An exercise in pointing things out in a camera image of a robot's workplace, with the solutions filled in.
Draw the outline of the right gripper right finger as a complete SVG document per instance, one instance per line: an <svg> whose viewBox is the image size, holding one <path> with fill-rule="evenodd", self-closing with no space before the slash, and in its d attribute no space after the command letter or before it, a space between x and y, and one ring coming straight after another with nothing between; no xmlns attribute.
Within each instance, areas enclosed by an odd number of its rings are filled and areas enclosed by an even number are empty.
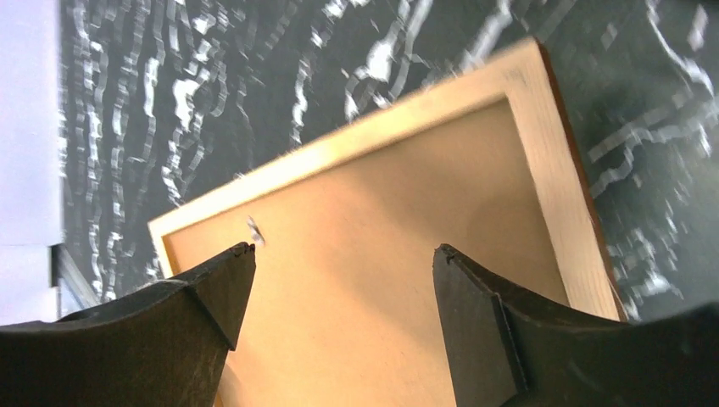
<svg viewBox="0 0 719 407"><path fill-rule="evenodd" d="M715 406L718 306L638 325L545 298L456 248L432 267L459 406Z"/></svg>

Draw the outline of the brown cardboard backing board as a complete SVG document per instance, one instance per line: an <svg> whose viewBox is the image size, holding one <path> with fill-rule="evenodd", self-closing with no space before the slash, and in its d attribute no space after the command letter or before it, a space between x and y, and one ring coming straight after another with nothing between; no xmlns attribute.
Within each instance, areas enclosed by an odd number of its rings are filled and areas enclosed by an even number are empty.
<svg viewBox="0 0 719 407"><path fill-rule="evenodd" d="M167 214L173 266L258 244L227 406L451 406L432 259L450 244L567 303L506 100L261 198Z"/></svg>

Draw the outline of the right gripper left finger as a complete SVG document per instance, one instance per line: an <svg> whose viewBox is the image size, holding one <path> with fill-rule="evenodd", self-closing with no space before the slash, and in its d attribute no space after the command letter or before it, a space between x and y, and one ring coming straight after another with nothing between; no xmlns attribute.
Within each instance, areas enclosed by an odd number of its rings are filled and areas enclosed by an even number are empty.
<svg viewBox="0 0 719 407"><path fill-rule="evenodd" d="M210 406L256 271L239 243L55 322L1 329L4 406Z"/></svg>

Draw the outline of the brown wooden picture frame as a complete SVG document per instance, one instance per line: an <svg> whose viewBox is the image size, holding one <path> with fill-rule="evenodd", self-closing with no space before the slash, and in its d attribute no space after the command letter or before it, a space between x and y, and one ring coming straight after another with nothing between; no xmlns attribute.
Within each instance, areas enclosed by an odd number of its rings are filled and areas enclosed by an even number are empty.
<svg viewBox="0 0 719 407"><path fill-rule="evenodd" d="M224 212L225 198L238 196L247 203L500 100L508 101L514 115L566 290L564 305L610 320L624 320L549 55L532 38L492 57L477 70L415 92L200 198L216 193L221 202L209 203L209 208ZM185 270L175 268L166 252L168 213L152 220L148 227L162 271L172 276Z"/></svg>

